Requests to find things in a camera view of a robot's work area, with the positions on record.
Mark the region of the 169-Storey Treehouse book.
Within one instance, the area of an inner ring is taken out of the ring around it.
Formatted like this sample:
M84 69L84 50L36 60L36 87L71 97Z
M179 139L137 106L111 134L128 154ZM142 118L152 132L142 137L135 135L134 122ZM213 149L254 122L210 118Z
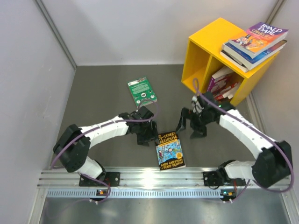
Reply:
M159 134L156 151L160 171L185 167L181 142L175 132Z

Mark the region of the red 13-Storey Treehouse book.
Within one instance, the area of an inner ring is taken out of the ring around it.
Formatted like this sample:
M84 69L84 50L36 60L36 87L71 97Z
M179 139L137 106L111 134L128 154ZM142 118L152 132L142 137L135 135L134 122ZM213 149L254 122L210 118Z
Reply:
M213 94L213 98L217 101L221 101L225 98L231 99L238 88L240 87L240 82L235 82L231 84L227 84L225 87L219 89Z

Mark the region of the purple paperback book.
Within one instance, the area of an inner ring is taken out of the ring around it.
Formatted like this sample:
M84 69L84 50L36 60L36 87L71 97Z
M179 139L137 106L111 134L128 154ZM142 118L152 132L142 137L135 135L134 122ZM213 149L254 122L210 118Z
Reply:
M229 67L222 67L212 75L207 91L216 93L221 90L226 85L227 80L231 77L233 72L234 71Z

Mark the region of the dark blue 1984 book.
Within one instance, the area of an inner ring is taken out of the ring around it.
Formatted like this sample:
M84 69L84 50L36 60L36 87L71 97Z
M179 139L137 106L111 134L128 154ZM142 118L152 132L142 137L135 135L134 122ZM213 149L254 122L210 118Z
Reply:
M243 72L248 72L249 71L242 63L237 62L232 56L230 56L225 51L222 50L220 52L220 55L223 56L224 58L226 58L228 61L230 61L232 64L234 64L236 67L238 67Z

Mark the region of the blue orange paperback book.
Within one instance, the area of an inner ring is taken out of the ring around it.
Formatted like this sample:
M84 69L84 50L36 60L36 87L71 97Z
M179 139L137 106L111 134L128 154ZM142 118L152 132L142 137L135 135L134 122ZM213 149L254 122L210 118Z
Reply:
M249 55L245 54L243 51L241 51L231 43L226 43L226 45L234 50L234 52L228 53L230 56L232 56L237 62L242 63L248 70L252 70L256 66L264 62L266 59L279 52L286 45L286 43L287 40L281 40L280 42L264 50L254 58L251 58Z

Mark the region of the Roald Dahl Charlie book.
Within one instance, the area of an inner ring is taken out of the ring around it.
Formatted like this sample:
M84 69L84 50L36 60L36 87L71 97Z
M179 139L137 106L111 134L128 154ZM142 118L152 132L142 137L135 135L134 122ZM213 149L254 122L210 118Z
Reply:
M249 55L251 58L284 40L288 29L277 28L263 22L243 30L228 40L230 44Z

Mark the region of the light teal paperback book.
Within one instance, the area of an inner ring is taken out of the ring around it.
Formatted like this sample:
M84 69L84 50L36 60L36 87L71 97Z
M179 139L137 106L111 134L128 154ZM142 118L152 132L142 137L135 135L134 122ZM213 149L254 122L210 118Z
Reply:
M227 53L234 52L234 50L231 47L227 46L226 44L223 44L221 49Z

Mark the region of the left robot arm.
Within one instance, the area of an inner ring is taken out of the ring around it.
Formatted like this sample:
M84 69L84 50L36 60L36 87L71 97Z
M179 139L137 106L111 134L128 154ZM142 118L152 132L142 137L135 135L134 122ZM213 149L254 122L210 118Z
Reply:
M54 145L53 153L67 172L86 175L93 184L101 185L106 171L98 161L88 157L89 150L106 140L128 134L135 134L141 146L148 146L150 141L158 143L157 123L153 118L154 113L142 106L132 113L121 113L92 126L70 125Z

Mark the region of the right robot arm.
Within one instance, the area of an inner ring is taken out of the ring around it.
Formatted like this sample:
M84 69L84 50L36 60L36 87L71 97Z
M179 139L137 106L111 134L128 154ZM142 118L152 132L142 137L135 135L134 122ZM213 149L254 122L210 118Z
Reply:
M206 137L207 124L216 122L231 132L255 158L254 162L228 160L216 170L218 180L229 185L235 179L253 180L259 187L268 188L287 176L294 176L292 150L286 141L278 142L260 132L229 102L218 103L211 92L192 98L193 109L182 108L176 132L190 121L191 138Z

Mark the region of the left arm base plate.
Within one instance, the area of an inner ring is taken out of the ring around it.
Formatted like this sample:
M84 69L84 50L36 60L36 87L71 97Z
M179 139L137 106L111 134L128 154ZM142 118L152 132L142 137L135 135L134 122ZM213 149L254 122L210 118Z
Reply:
M99 178L99 180L109 185L110 187L118 187L120 185L120 175L120 172L106 172ZM80 175L79 186L95 187L104 185L97 181L91 180L90 178Z

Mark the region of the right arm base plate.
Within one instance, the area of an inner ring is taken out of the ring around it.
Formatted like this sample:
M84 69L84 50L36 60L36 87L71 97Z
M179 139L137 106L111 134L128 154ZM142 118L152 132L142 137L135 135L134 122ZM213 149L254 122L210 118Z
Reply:
M224 182L216 171L206 171L203 172L204 186L210 187L212 189L217 189L222 186L233 186L233 182Z

